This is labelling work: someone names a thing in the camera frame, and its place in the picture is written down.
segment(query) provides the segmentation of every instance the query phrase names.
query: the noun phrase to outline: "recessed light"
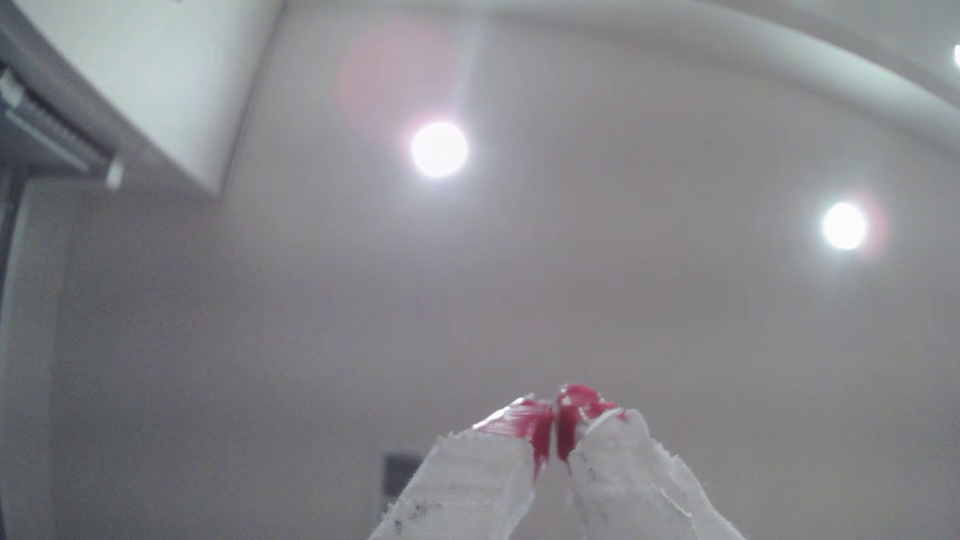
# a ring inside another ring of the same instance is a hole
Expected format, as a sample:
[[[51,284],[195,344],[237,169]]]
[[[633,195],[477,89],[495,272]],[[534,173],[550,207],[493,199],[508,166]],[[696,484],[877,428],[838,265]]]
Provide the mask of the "recessed light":
[[[823,232],[833,247],[855,249],[867,237],[867,216],[850,203],[839,203],[824,216]]]
[[[450,122],[427,124],[410,144],[414,165],[427,178],[443,178],[467,162],[469,148],[464,132]]]

